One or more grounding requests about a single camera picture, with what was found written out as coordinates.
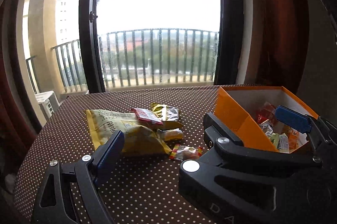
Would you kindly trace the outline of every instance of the orange box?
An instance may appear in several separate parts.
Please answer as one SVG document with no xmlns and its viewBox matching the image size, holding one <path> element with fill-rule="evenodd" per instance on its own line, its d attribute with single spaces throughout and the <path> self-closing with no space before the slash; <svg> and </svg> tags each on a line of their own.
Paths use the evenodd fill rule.
<svg viewBox="0 0 337 224">
<path fill-rule="evenodd" d="M 318 118 L 309 106 L 286 88 L 272 86 L 220 87 L 214 114 L 243 141 L 245 147 L 277 152 L 254 120 L 256 110 L 265 102 Z M 300 146 L 307 142 L 306 134 L 300 133 L 299 142 Z"/>
</svg>

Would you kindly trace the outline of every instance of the polka dot tablecloth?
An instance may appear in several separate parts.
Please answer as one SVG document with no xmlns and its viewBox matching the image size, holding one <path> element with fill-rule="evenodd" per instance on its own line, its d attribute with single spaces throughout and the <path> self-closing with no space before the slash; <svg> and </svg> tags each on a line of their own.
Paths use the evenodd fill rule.
<svg viewBox="0 0 337 224">
<path fill-rule="evenodd" d="M 188 146 L 202 146 L 203 116 L 212 112 L 218 86 L 181 87 L 97 93 L 67 98 L 34 141 L 17 175 L 14 204 L 31 219 L 35 197 L 48 163 L 77 161 L 94 152 L 85 109 L 130 112 L 131 107 L 150 108 L 151 102 L 165 103 L 181 110 Z M 110 180 L 99 193 L 108 211 L 119 224 L 212 223 L 178 194 L 178 161 L 167 155 L 121 158 Z M 77 185 L 71 185 L 81 223 L 90 223 Z"/>
</svg>

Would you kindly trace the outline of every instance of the brown tablecloth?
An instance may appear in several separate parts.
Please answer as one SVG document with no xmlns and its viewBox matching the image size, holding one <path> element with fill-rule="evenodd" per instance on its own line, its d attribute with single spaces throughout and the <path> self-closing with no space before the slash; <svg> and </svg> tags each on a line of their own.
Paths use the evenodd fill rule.
<svg viewBox="0 0 337 224">
<path fill-rule="evenodd" d="M 85 109 L 130 112 L 148 108 L 151 102 L 181 110 L 180 122 L 189 146 L 203 143 L 203 116 L 215 106 L 218 86 L 182 87 L 97 93 L 67 98 L 34 141 L 17 175 L 14 205 L 29 220 L 35 197 L 48 163 L 77 161 L 92 154 Z M 116 223 L 210 223 L 200 211 L 178 194 L 179 162 L 168 156 L 122 158 L 108 183 L 99 192 Z M 90 223 L 76 184 L 72 192 L 81 223 Z"/>
</svg>

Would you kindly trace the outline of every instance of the beige column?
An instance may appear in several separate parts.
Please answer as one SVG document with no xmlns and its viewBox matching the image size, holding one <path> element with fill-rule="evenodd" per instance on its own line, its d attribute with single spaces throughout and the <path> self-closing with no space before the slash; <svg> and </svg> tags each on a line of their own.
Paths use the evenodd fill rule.
<svg viewBox="0 0 337 224">
<path fill-rule="evenodd" d="M 30 0 L 28 11 L 28 39 L 31 56 L 34 58 L 40 92 L 53 90 L 59 98 L 64 93 L 55 51 L 56 0 Z"/>
</svg>

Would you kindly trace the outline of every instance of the silver screw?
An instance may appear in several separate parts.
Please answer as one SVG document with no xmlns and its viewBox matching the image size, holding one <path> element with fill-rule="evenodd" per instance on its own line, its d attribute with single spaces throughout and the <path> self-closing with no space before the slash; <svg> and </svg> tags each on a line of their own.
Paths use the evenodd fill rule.
<svg viewBox="0 0 337 224">
<path fill-rule="evenodd" d="M 322 160 L 318 156 L 313 156 L 312 160 L 314 160 L 316 163 L 321 163 Z"/>
<path fill-rule="evenodd" d="M 218 142 L 221 143 L 221 144 L 227 144 L 227 143 L 230 142 L 230 140 L 226 137 L 219 137 Z"/>
<path fill-rule="evenodd" d="M 52 166 L 52 167 L 56 166 L 57 165 L 57 160 L 54 159 L 54 160 L 50 161 L 49 165 Z"/>
<path fill-rule="evenodd" d="M 91 155 L 86 154 L 85 156 L 82 157 L 83 161 L 89 161 L 91 159 Z"/>
</svg>

